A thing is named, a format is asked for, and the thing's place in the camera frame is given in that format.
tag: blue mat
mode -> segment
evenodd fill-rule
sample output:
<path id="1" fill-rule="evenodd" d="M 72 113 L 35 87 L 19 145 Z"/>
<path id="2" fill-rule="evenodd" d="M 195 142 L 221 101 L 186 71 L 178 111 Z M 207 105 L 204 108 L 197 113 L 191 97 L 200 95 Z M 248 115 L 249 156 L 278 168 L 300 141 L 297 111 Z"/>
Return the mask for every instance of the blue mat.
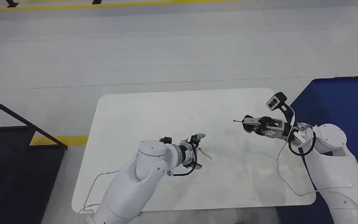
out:
<path id="1" fill-rule="evenodd" d="M 310 125 L 335 124 L 347 135 L 347 147 L 358 158 L 358 77 L 313 80 L 291 104 L 296 121 Z M 276 207 L 282 224 L 333 224 L 328 206 L 317 193 L 309 206 Z"/>

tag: yellow stripe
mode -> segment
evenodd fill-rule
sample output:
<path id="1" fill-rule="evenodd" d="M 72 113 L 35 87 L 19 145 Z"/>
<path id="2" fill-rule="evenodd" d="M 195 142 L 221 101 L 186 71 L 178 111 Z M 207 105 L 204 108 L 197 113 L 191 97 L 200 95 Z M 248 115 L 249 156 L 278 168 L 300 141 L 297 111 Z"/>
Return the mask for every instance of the yellow stripe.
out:
<path id="1" fill-rule="evenodd" d="M 60 140 L 67 146 L 85 146 L 88 141 L 88 136 L 55 136 L 56 139 Z M 36 145 L 49 145 L 56 144 L 46 137 L 34 137 L 30 143 L 31 146 Z"/>
<path id="2" fill-rule="evenodd" d="M 150 2 L 122 2 L 109 4 L 84 4 L 84 5 L 65 5 L 65 6 L 29 6 L 16 8 L 0 8 L 1 11 L 25 11 L 25 10 L 72 10 L 82 8 L 109 8 L 127 6 L 152 6 L 157 4 L 188 4 L 188 3 L 209 3 L 209 2 L 237 2 L 241 0 L 172 0 L 172 1 L 150 1 Z"/>

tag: white cable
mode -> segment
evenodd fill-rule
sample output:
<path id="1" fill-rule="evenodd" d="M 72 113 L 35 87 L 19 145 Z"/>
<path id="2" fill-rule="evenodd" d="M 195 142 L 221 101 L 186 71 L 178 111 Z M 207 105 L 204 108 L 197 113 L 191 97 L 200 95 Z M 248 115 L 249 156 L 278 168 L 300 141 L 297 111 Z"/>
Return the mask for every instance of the white cable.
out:
<path id="1" fill-rule="evenodd" d="M 116 170 L 116 171 L 112 171 L 112 172 L 104 172 L 104 173 L 98 174 L 98 175 L 96 176 L 95 180 L 94 180 L 93 183 L 92 183 L 91 188 L 89 189 L 89 192 L 88 192 L 88 194 L 87 194 L 86 200 L 84 201 L 83 208 L 82 208 L 81 210 L 79 210 L 78 214 L 79 214 L 81 211 L 84 211 L 84 212 L 92 212 L 91 215 L 94 214 L 94 212 L 95 212 L 94 210 L 92 210 L 92 209 L 86 210 L 86 208 L 91 207 L 91 206 L 99 206 L 100 204 L 90 204 L 90 205 L 88 205 L 88 206 L 87 206 L 86 204 L 87 204 L 88 198 L 90 197 L 92 188 L 93 188 L 93 186 L 95 185 L 97 179 L 98 179 L 100 176 L 102 176 L 102 175 L 114 174 L 115 172 L 119 172 L 119 171 L 120 171 L 120 170 Z"/>
<path id="2" fill-rule="evenodd" d="M 289 183 L 287 183 L 287 181 L 280 175 L 280 172 L 279 172 L 279 163 L 280 163 L 280 160 L 279 160 L 279 157 L 280 157 L 280 154 L 282 153 L 282 151 L 284 150 L 288 140 L 289 140 L 289 137 L 291 135 L 291 132 L 292 132 L 292 129 L 293 129 L 293 124 L 295 122 L 295 119 L 296 119 L 296 115 L 295 115 L 295 111 L 290 107 L 288 106 L 292 111 L 293 111 L 293 117 L 291 119 L 291 122 L 290 122 L 290 125 L 291 125 L 291 129 L 290 129 L 290 132 L 287 136 L 287 139 L 285 141 L 285 144 L 282 146 L 279 154 L 277 155 L 277 158 L 276 158 L 276 163 L 277 163 L 277 174 L 279 175 L 279 178 L 292 190 L 293 193 L 295 193 L 297 196 L 305 196 L 307 194 L 311 194 L 311 193 L 315 193 L 315 192 L 319 192 L 321 190 L 328 190 L 328 189 L 341 189 L 341 188 L 353 188 L 352 186 L 342 186 L 342 187 L 336 187 L 336 188 L 321 188 L 321 189 L 318 189 L 318 190 L 314 190 L 314 191 L 311 191 L 311 192 L 308 192 L 308 193 L 304 193 L 304 194 L 298 194 L 295 192 L 295 190 L 289 185 Z M 351 198 L 347 197 L 349 200 L 351 200 L 352 202 L 354 202 L 357 206 L 358 204 L 352 200 Z"/>

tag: black railing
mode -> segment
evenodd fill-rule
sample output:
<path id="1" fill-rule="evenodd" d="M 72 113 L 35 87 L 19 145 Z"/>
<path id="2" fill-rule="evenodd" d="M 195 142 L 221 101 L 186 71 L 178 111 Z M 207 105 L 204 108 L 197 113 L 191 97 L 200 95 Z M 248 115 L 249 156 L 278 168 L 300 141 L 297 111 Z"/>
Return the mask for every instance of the black railing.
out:
<path id="1" fill-rule="evenodd" d="M 56 138 L 54 138 L 52 135 L 50 135 L 49 133 L 45 132 L 44 130 L 42 130 L 41 128 L 37 127 L 35 124 L 32 124 L 31 122 L 29 122 L 28 120 L 26 120 L 25 118 L 23 118 L 22 116 L 16 114 L 14 111 L 10 110 L 9 108 L 7 108 L 6 106 L 0 104 L 0 110 L 4 111 L 5 113 L 7 113 L 8 115 L 12 116 L 13 118 L 23 122 L 24 124 L 26 124 L 27 126 L 29 126 L 30 128 L 34 128 L 37 132 L 39 132 L 40 134 L 42 134 L 43 136 L 51 139 L 53 142 L 57 143 L 58 145 L 64 147 L 66 150 L 69 149 L 68 146 L 66 146 L 64 143 L 60 142 L 59 140 L 57 140 Z"/>

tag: black cable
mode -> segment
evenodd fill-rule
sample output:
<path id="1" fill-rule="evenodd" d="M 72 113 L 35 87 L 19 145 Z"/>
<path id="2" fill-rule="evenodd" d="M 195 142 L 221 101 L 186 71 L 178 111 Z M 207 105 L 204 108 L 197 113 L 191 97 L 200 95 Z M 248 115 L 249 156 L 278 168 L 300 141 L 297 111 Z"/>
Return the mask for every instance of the black cable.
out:
<path id="1" fill-rule="evenodd" d="M 198 148 L 197 150 L 199 150 L 200 152 L 202 152 L 202 154 L 204 154 L 205 156 L 207 156 L 208 158 L 210 158 L 211 160 L 213 160 L 213 158 L 211 158 L 211 157 L 208 156 L 205 152 L 203 152 L 203 151 L 201 150 L 201 148 Z"/>
<path id="2" fill-rule="evenodd" d="M 317 139 L 317 138 L 316 138 L 316 136 L 315 136 L 315 132 L 313 132 L 312 145 L 311 145 L 310 149 L 309 149 L 307 152 L 305 152 L 305 153 L 297 153 L 297 152 L 293 151 L 293 150 L 292 150 L 292 147 L 291 147 L 291 142 L 289 142 L 289 149 L 290 149 L 290 151 L 291 151 L 293 154 L 295 154 L 296 156 L 306 156 L 306 155 L 308 155 L 308 154 L 310 154 L 310 153 L 312 152 L 312 150 L 313 150 L 313 148 L 314 148 L 314 145 L 315 145 L 315 140 L 316 140 L 316 139 Z"/>
<path id="3" fill-rule="evenodd" d="M 197 161 L 196 148 L 197 148 L 198 146 L 194 147 L 194 144 L 193 144 L 193 143 L 190 143 L 190 144 L 191 144 L 191 147 L 192 147 L 192 149 L 193 149 L 192 151 L 193 151 L 193 153 L 194 153 L 194 158 L 195 158 L 195 161 L 193 160 L 194 165 L 192 166 L 192 168 L 191 168 L 191 170 L 190 170 L 189 172 L 187 172 L 187 173 L 185 173 L 185 174 L 174 174 L 173 176 L 187 176 L 187 175 L 191 174 L 191 173 L 194 171 L 194 169 L 195 169 L 195 167 L 196 167 L 196 161 Z"/>

